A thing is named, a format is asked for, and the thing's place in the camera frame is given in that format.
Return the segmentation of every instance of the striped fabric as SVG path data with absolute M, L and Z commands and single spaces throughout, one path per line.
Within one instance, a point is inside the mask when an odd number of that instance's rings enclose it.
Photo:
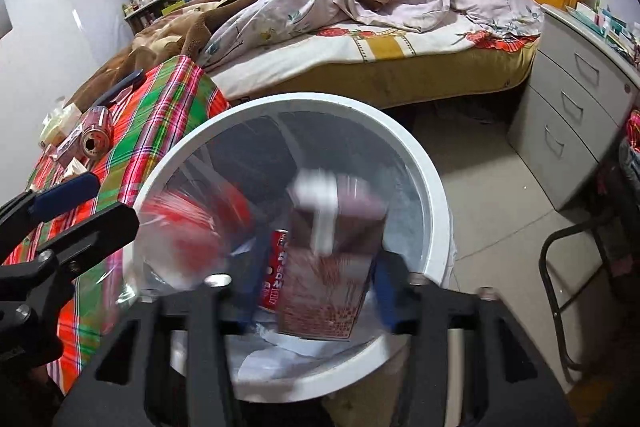
M 145 83 L 111 109 L 114 147 L 92 171 L 100 192 L 68 214 L 37 227 L 7 263 L 32 261 L 39 244 L 79 223 L 115 201 L 133 205 L 146 178 L 166 152 L 209 118 L 228 108 L 211 79 L 187 57 L 174 57 L 146 74 Z M 63 169 L 40 158 L 30 185 L 48 188 Z M 60 314 L 58 336 L 63 356 L 49 364 L 49 374 L 66 393 L 100 344 L 100 336 L 118 318 L 122 281 L 122 251 L 80 276 L 76 295 Z

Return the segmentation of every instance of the drawer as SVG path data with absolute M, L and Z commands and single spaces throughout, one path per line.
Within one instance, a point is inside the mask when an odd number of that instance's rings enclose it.
M 530 85 L 564 118 L 596 159 L 607 152 L 618 126 L 602 106 L 566 71 L 542 53 L 536 55 Z
M 618 125 L 636 99 L 636 86 L 593 44 L 546 16 L 539 50 L 589 91 Z
M 508 139 L 556 210 L 567 203 L 597 166 L 569 124 L 530 86 L 522 97 Z

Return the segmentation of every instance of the trash can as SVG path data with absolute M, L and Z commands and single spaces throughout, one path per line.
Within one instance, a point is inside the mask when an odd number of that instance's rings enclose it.
M 452 264 L 449 207 L 429 156 L 399 123 L 369 105 L 320 93 L 279 94 L 225 111 L 174 146 L 143 185 L 136 203 L 164 188 L 206 185 L 214 171 L 236 186 L 263 217 L 277 219 L 286 187 L 300 169 L 359 176 L 388 202 L 383 242 L 409 270 L 443 284 Z M 136 242 L 124 249 L 124 278 L 144 288 Z M 294 377 L 232 375 L 236 397 L 283 403 L 322 396 L 367 376 L 393 357 L 405 337 L 385 333 L 322 360 Z

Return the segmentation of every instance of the bed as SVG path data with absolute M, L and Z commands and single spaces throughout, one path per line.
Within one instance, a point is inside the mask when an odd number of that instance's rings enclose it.
M 536 0 L 564 9 L 575 7 L 577 0 Z M 455 46 L 436 49 L 422 55 L 411 52 L 407 40 L 417 36 L 380 32 L 357 23 L 337 25 L 339 36 L 352 54 L 318 57 L 319 46 L 305 43 L 319 34 L 295 39 L 281 46 L 267 46 L 218 71 L 209 71 L 232 104 L 269 94 L 297 91 L 329 92 L 355 98 L 378 108 L 425 102 L 464 94 L 478 94 L 510 89 L 529 75 L 536 41 L 516 42 L 516 49 L 506 49 L 491 39 L 479 39 L 471 49 Z M 362 50 L 358 31 L 377 32 L 367 40 L 377 53 Z M 288 60 L 296 53 L 298 61 Z M 241 79 L 244 87 L 238 89 Z

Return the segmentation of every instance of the bed sheet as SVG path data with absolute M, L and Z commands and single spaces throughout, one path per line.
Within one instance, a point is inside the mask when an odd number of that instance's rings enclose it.
M 111 109 L 114 147 L 92 169 L 100 179 L 98 196 L 75 210 L 44 223 L 14 250 L 8 264 L 34 259 L 38 245 L 111 203 L 133 205 L 153 168 L 178 141 L 227 109 L 228 103 L 211 79 L 189 58 L 178 56 L 149 71 L 132 95 Z M 29 186 L 49 188 L 63 169 L 41 157 Z M 62 310 L 58 336 L 63 356 L 48 365 L 52 379 L 67 392 L 118 318 L 123 295 L 122 251 L 117 251 L 75 281 L 76 294 Z
M 535 40 L 495 39 L 455 12 L 426 33 L 342 22 L 262 46 L 210 74 L 230 101 L 320 91 L 384 108 L 514 87 L 529 73 Z

